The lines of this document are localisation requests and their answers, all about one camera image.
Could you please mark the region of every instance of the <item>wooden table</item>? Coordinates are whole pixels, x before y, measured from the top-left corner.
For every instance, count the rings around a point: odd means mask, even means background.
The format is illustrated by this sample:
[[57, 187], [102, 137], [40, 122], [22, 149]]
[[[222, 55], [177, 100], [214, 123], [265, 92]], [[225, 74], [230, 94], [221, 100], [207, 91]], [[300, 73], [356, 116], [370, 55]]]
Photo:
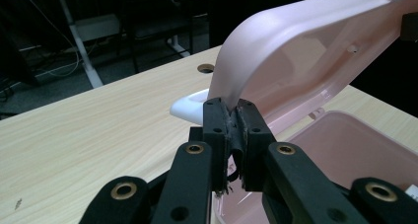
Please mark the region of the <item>wooden table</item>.
[[[149, 182], [170, 168], [195, 124], [172, 103], [206, 89], [219, 47], [0, 121], [0, 223], [78, 223], [109, 181]], [[418, 150], [418, 119], [350, 86], [325, 105]], [[286, 139], [304, 121], [277, 137]]]

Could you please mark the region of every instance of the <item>dark floor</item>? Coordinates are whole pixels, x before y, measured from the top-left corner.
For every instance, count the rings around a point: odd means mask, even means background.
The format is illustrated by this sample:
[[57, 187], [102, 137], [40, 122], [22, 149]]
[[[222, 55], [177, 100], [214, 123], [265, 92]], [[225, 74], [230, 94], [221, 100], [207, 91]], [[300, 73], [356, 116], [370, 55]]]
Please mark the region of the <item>dark floor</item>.
[[[178, 36], [178, 42], [185, 48], [188, 47], [187, 36]], [[209, 48], [208, 23], [204, 17], [194, 20], [193, 42], [194, 53]], [[135, 50], [138, 63], [147, 62], [146, 65], [141, 66], [140, 71], [180, 59], [178, 55], [164, 57], [173, 54], [173, 50], [167, 47], [163, 40], [142, 44]], [[87, 51], [104, 84], [134, 75], [132, 58], [126, 42], [122, 44], [119, 55], [116, 54], [116, 44], [112, 37], [91, 44], [87, 47]], [[29, 64], [36, 64], [39, 61], [37, 57], [39, 54], [41, 54], [40, 48], [23, 52]], [[10, 114], [28, 112], [93, 89], [82, 62], [75, 63], [77, 58], [74, 52], [62, 53], [54, 60], [36, 70], [39, 86], [16, 82], [12, 83], [10, 89], [1, 92], [0, 112]]]

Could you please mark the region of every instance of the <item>light wood tabletop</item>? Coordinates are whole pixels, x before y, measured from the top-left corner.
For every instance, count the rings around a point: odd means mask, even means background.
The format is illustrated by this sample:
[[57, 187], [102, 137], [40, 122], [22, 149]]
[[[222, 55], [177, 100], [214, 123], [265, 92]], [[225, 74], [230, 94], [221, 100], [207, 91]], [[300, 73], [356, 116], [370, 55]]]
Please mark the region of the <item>light wood tabletop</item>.
[[[220, 47], [0, 121], [0, 223], [78, 223], [111, 180], [168, 170], [195, 124], [170, 115], [206, 89]], [[325, 105], [418, 150], [418, 119], [350, 86]], [[286, 139], [303, 122], [279, 134]]]

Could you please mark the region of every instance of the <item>chair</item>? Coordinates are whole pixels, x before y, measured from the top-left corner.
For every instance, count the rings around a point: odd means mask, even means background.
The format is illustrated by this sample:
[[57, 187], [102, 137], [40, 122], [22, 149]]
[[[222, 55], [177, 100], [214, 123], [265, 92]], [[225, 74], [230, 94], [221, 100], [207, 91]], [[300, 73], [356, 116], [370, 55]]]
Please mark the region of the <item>chair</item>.
[[[139, 73], [136, 42], [164, 39], [174, 49], [174, 54], [167, 56], [179, 54], [184, 57], [193, 53], [192, 0], [120, 0], [120, 4], [118, 53], [122, 35], [126, 34], [135, 73]], [[188, 49], [178, 44], [176, 36], [180, 34], [188, 34]]]

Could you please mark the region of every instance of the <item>pink plastic lid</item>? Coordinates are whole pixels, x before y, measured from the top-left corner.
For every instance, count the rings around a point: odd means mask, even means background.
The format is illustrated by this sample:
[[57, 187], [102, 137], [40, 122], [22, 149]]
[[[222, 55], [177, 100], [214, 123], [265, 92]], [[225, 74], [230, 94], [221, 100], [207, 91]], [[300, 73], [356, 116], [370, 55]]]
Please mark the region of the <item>pink plastic lid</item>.
[[400, 33], [418, 0], [306, 0], [255, 14], [219, 52], [208, 99], [255, 103], [273, 133], [320, 108]]

